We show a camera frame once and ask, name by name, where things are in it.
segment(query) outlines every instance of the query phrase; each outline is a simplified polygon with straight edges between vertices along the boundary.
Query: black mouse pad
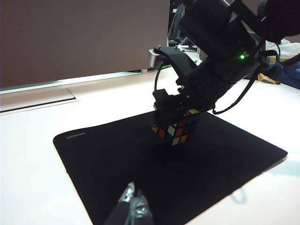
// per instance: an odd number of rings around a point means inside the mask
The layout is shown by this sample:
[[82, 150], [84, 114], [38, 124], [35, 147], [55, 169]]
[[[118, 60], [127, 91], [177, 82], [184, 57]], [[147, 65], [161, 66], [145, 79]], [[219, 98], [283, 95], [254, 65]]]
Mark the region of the black mouse pad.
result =
[[54, 138], [94, 225], [103, 224], [131, 181], [146, 196], [156, 225], [183, 225], [287, 155], [209, 113], [201, 114], [192, 140], [167, 146], [150, 129], [151, 116]]

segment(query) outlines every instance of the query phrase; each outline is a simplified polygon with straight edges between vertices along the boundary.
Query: black wire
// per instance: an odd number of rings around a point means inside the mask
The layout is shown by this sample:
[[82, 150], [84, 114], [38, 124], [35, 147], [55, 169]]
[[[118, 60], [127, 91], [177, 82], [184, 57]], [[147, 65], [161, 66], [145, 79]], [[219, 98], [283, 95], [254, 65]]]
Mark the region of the black wire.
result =
[[276, 46], [277, 46], [277, 48], [278, 48], [278, 55], [279, 55], [279, 59], [280, 59], [280, 56], [281, 56], [281, 50], [280, 50], [280, 47], [279, 47], [279, 44], [277, 44], [277, 43], [274, 43]]
[[[258, 46], [255, 48], [255, 50], [250, 54], [250, 57], [254, 57], [257, 52], [259, 51], [259, 49], [261, 48], [261, 46], [265, 43], [266, 39], [261, 39], [260, 43], [258, 44]], [[258, 67], [255, 72], [253, 73], [251, 79], [249, 80], [249, 83], [247, 84], [247, 86], [245, 87], [245, 89], [243, 90], [243, 92], [240, 94], [240, 96], [238, 97], [238, 99], [232, 103], [229, 107], [227, 107], [226, 109], [222, 110], [222, 111], [219, 111], [219, 112], [216, 112], [215, 111], [215, 108], [212, 110], [212, 113], [214, 115], [218, 115], [218, 114], [221, 114], [221, 113], [224, 113], [228, 110], [230, 110], [231, 108], [233, 108], [234, 106], [236, 106], [241, 100], [242, 98], [245, 96], [245, 94], [249, 91], [249, 89], [251, 88], [252, 84], [254, 83], [254, 81], [256, 80], [257, 78], [257, 74], [260, 72], [261, 68]]]
[[300, 53], [296, 56], [294, 56], [293, 58], [289, 59], [289, 60], [286, 60], [286, 61], [283, 61], [283, 62], [280, 62], [280, 64], [282, 66], [291, 66], [297, 62], [300, 61]]
[[161, 69], [163, 68], [163, 66], [165, 65], [165, 63], [162, 63], [160, 65], [160, 67], [158, 68], [158, 71], [156, 73], [156, 77], [155, 77], [155, 81], [154, 81], [154, 90], [157, 90], [157, 85], [158, 85], [158, 76], [159, 76], [159, 73], [161, 71]]
[[231, 108], [233, 108], [234, 106], [236, 106], [242, 100], [242, 98], [245, 96], [245, 94], [249, 91], [249, 89], [251, 88], [252, 84], [254, 83], [254, 81], [257, 78], [257, 74], [259, 73], [259, 71], [260, 71], [260, 68], [257, 68], [255, 70], [255, 72], [252, 74], [251, 79], [249, 80], [249, 83], [247, 84], [247, 86], [245, 87], [243, 92], [240, 94], [240, 96], [236, 99], [236, 101], [234, 103], [232, 103], [228, 108], [226, 108], [222, 111], [219, 111], [219, 112], [216, 112], [215, 109], [213, 109], [212, 113], [214, 115], [218, 115], [218, 114], [224, 113], [224, 112], [230, 110]]

